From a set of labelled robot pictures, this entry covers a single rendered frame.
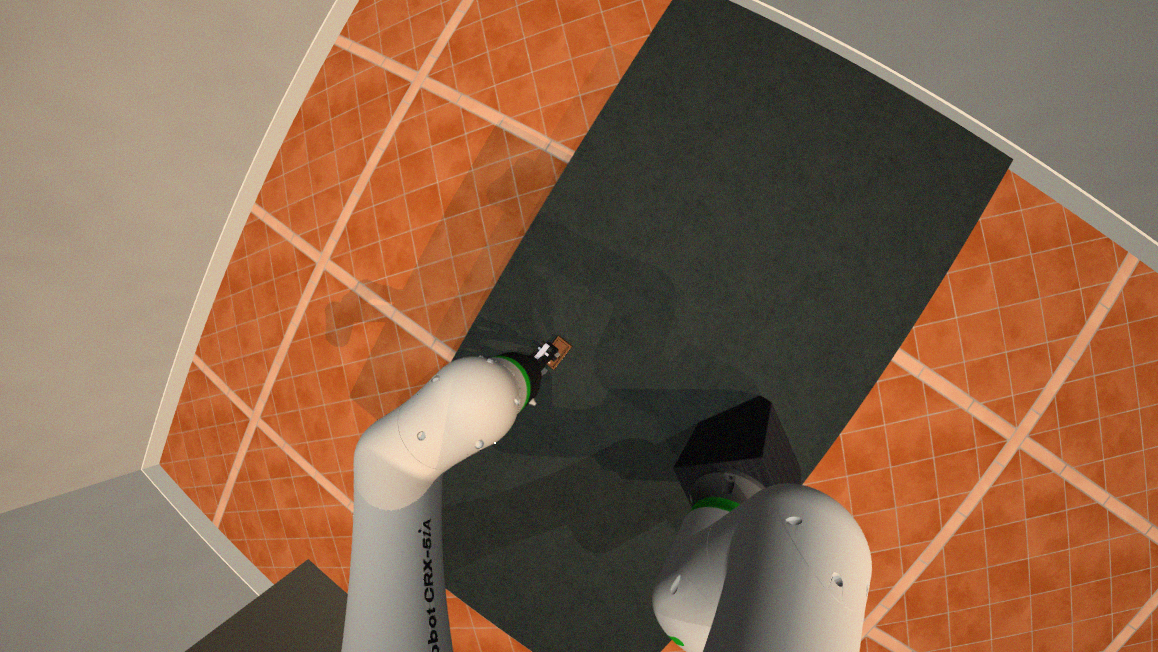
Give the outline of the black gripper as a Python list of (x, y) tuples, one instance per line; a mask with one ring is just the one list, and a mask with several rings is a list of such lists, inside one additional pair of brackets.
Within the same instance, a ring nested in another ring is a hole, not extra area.
[(559, 351), (558, 347), (555, 347), (552, 343), (550, 342), (547, 343), (545, 340), (540, 342), (538, 350), (540, 350), (538, 353), (533, 353), (532, 356), (527, 357), (530, 358), (532, 361), (536, 365), (540, 374), (540, 384), (541, 384), (542, 375), (544, 375), (548, 371), (545, 368), (547, 362), (551, 360), (555, 362), (557, 357), (560, 356), (560, 353), (558, 353)]

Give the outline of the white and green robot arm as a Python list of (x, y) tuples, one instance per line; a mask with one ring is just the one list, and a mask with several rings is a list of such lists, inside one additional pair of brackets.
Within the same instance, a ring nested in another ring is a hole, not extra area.
[[(525, 354), (464, 357), (365, 430), (340, 652), (453, 652), (444, 472), (500, 440), (518, 411), (536, 405), (538, 388)], [(702, 472), (690, 500), (652, 592), (655, 618), (679, 647), (860, 652), (872, 561), (838, 501), (726, 468)]]

